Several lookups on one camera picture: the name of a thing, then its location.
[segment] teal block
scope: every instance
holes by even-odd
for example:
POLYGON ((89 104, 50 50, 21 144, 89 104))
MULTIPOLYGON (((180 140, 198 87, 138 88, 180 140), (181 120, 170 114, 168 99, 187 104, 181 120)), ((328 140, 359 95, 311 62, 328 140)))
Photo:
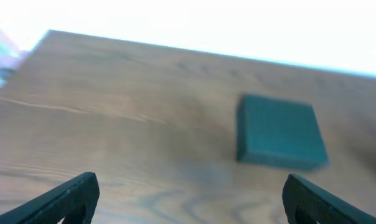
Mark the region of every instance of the teal block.
POLYGON ((237 160, 303 170, 328 164, 312 106, 244 95, 237 109, 237 160))

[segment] wood grain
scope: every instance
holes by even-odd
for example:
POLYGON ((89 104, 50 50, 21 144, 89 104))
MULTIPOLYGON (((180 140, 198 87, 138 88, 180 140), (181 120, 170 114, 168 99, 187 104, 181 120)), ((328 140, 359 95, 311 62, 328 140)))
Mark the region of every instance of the wood grain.
POLYGON ((0 214, 85 171, 94 223, 286 223, 292 172, 376 216, 376 80, 51 31, 0 91, 0 214), (313 104, 330 166, 237 164, 246 92, 313 104))

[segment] table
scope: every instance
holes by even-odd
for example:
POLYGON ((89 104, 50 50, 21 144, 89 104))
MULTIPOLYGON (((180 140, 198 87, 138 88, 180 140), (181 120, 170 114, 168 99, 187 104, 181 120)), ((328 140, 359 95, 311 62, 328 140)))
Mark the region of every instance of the table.
POLYGON ((0 214, 85 171, 93 223, 286 223, 293 172, 376 216, 376 80, 52 30, 0 90, 0 214), (311 103, 330 166, 237 164, 242 93, 311 103))

